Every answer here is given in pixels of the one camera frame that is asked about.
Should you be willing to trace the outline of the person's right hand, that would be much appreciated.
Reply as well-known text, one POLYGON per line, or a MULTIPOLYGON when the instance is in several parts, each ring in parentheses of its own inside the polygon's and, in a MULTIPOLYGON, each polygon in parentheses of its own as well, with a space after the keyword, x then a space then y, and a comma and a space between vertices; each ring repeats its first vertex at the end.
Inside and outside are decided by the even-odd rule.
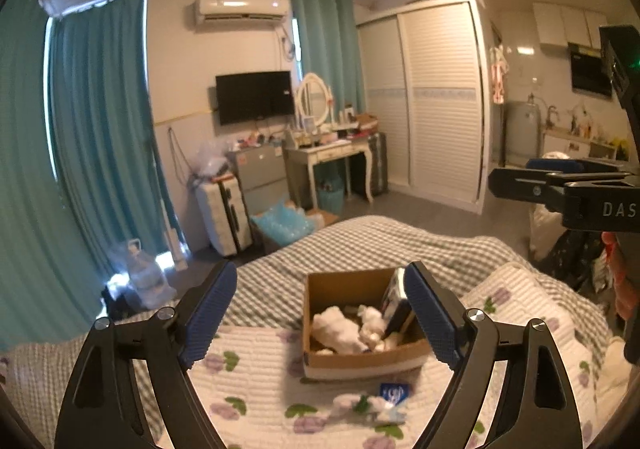
POLYGON ((613 276, 616 311, 627 321, 639 305, 639 294, 628 279, 626 261, 614 233, 603 232, 602 241, 608 253, 608 267, 613 276))

